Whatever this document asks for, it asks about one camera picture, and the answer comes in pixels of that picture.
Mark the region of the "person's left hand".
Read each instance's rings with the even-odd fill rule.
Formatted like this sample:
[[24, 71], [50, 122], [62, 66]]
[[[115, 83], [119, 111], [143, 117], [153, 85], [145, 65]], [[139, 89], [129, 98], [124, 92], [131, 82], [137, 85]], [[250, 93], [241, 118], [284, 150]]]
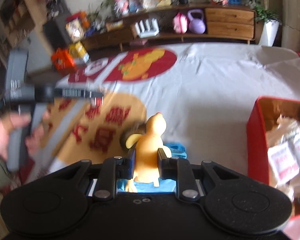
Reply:
[[25, 132], [31, 127], [32, 116], [30, 113], [9, 112], [0, 117], [0, 158], [7, 161], [17, 150], [26, 149], [28, 154], [33, 155], [39, 151], [41, 141], [46, 135], [49, 126], [49, 112], [45, 111], [42, 121], [31, 132], [23, 136], [18, 132]]

